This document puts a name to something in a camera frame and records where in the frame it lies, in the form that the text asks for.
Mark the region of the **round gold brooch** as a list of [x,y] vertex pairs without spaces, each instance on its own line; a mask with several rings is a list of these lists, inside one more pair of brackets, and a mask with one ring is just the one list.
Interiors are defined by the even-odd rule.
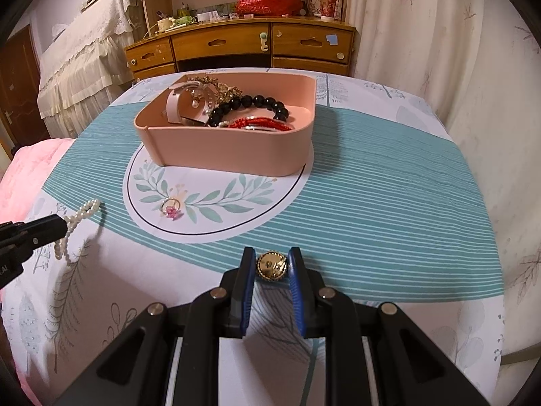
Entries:
[[279,281],[287,272],[287,257],[277,251],[267,251],[257,257],[256,270],[260,279]]

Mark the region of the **pink blanket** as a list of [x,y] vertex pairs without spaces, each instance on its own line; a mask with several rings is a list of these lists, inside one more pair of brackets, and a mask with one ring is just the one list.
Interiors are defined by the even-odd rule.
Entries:
[[1,223],[23,221],[74,138],[43,140],[18,150],[1,179]]

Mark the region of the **brown wooden door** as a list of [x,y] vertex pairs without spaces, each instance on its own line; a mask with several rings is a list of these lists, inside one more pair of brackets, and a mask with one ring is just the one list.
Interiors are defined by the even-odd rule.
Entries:
[[50,138],[40,116],[40,68],[29,26],[1,46],[1,111],[16,147]]

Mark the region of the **floral teal bedspread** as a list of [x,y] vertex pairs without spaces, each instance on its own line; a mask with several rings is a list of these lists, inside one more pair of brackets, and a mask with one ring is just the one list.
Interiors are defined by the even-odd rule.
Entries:
[[[103,111],[41,187],[29,219],[101,209],[41,247],[3,292],[18,375],[52,404],[149,304],[193,300],[258,253],[303,252],[326,284],[367,304],[393,301],[485,396],[503,341],[503,283],[492,225],[460,149],[420,98],[318,75],[313,159],[272,178],[161,168],[137,113],[169,79],[141,83]],[[176,221],[167,198],[182,203]]]

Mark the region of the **white lace cover cloth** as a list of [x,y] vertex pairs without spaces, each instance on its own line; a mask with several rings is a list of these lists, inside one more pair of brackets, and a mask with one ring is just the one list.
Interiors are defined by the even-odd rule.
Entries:
[[37,105],[50,137],[78,137],[126,91],[125,49],[144,30],[141,0],[97,0],[43,52]]

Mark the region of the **pink plastic tray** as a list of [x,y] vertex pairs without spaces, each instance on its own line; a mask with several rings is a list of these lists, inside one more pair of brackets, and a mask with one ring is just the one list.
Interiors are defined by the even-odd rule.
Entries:
[[167,118],[170,86],[141,109],[134,127],[160,166],[283,177],[298,172],[312,152],[316,79],[299,72],[222,71],[209,77],[244,94],[273,97],[288,109],[290,131],[187,127]]

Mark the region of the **wooden desk with drawers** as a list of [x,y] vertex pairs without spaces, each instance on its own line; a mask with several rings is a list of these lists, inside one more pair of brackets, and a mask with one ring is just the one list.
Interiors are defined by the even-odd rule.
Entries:
[[250,18],[177,27],[125,49],[137,80],[219,68],[348,75],[355,27],[318,18]]

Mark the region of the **white floral curtain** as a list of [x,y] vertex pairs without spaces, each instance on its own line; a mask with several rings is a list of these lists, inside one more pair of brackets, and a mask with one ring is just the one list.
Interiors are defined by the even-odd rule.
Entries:
[[351,73],[425,99],[496,236],[507,362],[540,351],[540,47],[509,0],[345,0]]

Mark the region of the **red patterned cup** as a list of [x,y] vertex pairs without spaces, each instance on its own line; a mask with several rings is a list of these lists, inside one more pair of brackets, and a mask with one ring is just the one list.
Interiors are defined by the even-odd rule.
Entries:
[[324,21],[335,19],[337,0],[320,0],[320,18]]

